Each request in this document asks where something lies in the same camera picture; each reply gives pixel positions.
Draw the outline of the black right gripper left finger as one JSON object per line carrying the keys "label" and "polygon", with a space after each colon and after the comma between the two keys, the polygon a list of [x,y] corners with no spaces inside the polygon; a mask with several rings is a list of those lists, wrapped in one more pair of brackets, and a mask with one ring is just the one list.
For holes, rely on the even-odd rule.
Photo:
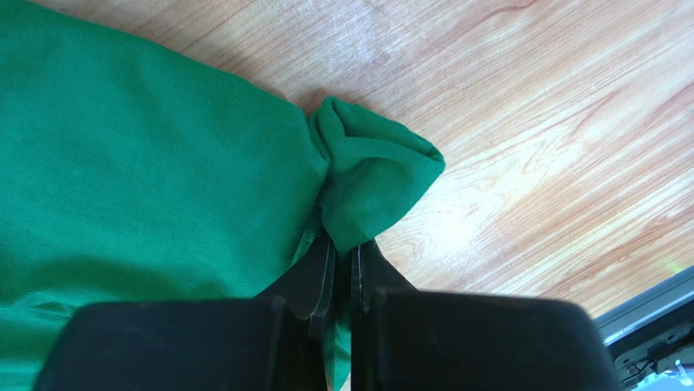
{"label": "black right gripper left finger", "polygon": [[282,304],[272,331],[271,390],[334,389],[336,248],[321,230],[304,256],[263,292]]}

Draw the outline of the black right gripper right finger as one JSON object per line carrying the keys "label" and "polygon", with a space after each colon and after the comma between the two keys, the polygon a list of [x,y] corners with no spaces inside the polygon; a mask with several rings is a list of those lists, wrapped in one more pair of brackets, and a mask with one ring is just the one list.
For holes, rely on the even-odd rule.
{"label": "black right gripper right finger", "polygon": [[376,324],[371,308],[381,292],[417,288],[391,264],[372,240],[351,252],[351,389],[378,390]]}

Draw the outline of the green t-shirt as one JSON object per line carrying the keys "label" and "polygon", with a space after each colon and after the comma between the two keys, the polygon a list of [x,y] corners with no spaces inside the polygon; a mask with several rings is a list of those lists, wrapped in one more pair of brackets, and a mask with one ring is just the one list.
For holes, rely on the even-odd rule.
{"label": "green t-shirt", "polygon": [[28,1],[1,4],[1,387],[29,390],[73,313],[251,297],[321,228],[339,253],[443,172],[427,140]]}

